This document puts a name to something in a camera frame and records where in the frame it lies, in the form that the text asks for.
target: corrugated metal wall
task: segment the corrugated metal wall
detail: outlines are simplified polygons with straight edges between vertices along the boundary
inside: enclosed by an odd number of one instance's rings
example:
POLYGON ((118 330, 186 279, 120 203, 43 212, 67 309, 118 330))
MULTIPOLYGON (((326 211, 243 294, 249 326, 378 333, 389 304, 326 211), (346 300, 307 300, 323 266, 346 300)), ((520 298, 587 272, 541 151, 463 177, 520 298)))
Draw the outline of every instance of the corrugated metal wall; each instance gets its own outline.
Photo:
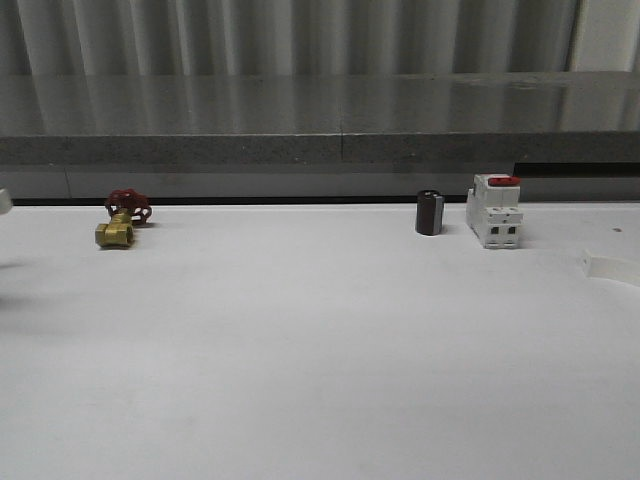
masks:
POLYGON ((631 70, 640 0, 0 0, 0 74, 631 70))

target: white circuit breaker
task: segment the white circuit breaker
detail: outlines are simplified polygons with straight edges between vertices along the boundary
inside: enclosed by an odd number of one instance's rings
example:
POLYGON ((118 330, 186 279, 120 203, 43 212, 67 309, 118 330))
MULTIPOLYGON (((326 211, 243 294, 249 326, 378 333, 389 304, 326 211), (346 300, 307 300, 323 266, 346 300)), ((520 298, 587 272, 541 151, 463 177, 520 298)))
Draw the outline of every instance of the white circuit breaker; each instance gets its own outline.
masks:
POLYGON ((0 188, 0 215, 7 213, 12 206, 9 191, 6 188, 0 188))
POLYGON ((467 194, 467 224, 484 248, 518 248, 522 212, 520 179, 510 175, 476 175, 467 194))

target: red valve handwheel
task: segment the red valve handwheel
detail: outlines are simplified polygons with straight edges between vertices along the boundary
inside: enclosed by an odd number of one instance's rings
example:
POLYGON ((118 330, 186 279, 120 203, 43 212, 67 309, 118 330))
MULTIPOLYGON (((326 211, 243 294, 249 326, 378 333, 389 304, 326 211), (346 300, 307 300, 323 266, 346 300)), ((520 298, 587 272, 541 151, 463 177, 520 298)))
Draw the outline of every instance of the red valve handwheel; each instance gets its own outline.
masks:
POLYGON ((104 206, 111 217, 118 213, 118 210, 126 208, 134 225, 147 223, 147 219, 151 216, 149 199, 133 188, 114 190, 105 200, 104 206))

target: brass gate valve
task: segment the brass gate valve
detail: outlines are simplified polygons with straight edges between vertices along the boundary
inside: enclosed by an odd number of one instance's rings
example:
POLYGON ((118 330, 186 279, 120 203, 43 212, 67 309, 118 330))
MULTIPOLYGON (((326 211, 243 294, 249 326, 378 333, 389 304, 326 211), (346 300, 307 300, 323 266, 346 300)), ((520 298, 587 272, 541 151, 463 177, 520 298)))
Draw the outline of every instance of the brass gate valve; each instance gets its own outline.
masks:
POLYGON ((131 188, 114 190, 104 206, 111 221, 96 227, 96 243, 101 247, 130 247, 133 243, 133 225, 143 225, 151 216, 149 199, 131 188))

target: black cylindrical object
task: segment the black cylindrical object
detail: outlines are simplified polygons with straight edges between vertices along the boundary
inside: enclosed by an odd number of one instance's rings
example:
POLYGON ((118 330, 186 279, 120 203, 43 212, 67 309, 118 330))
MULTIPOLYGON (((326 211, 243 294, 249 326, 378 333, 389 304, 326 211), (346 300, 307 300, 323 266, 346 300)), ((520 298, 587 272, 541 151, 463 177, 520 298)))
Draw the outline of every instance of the black cylindrical object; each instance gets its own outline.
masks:
POLYGON ((418 192, 416 232, 422 235, 438 235, 442 231, 444 197, 435 190, 418 192))

